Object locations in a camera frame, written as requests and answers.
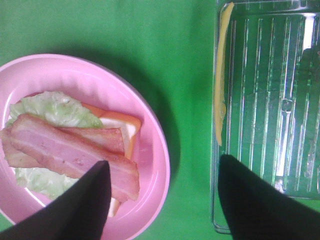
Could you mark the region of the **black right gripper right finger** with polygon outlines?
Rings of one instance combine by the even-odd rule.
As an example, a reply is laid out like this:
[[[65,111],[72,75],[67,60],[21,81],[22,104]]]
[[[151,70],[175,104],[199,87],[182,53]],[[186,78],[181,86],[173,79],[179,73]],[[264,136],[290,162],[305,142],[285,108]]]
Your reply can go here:
[[[218,195],[234,240],[318,240],[319,212],[262,180],[232,155],[220,157]]]

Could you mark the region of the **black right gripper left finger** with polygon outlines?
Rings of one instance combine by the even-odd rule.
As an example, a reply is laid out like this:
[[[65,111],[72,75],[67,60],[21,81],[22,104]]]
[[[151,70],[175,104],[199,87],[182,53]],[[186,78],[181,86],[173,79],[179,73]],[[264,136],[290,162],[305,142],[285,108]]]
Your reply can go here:
[[[110,167],[97,162],[63,195],[0,234],[2,240],[99,240],[111,203]]]

